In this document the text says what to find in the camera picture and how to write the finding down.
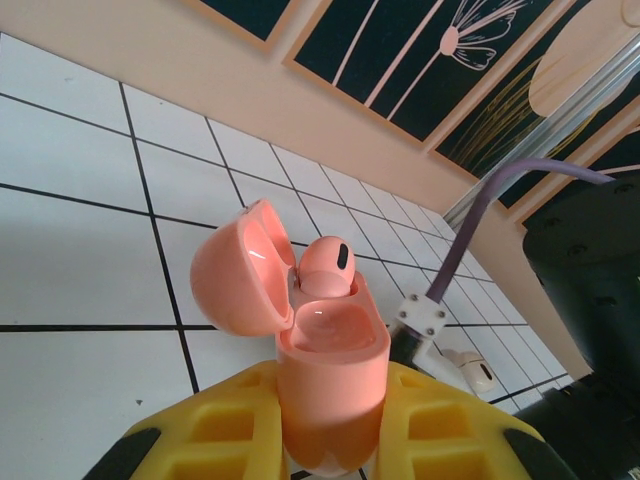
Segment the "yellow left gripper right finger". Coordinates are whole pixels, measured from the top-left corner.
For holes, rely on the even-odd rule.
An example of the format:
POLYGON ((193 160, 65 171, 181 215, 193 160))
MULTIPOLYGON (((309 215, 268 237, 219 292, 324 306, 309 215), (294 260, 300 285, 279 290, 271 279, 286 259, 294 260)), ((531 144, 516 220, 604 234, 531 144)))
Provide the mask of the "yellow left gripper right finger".
POLYGON ((371 479, 566 479, 530 425, 403 365, 389 365, 371 479))

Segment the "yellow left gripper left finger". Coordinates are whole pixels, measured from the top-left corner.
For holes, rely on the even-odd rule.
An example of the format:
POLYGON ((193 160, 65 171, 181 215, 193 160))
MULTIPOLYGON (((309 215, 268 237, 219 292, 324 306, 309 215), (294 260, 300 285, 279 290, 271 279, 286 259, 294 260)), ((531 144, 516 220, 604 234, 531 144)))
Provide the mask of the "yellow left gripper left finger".
POLYGON ((133 425, 87 479, 288 479, 276 362, 263 361, 133 425))

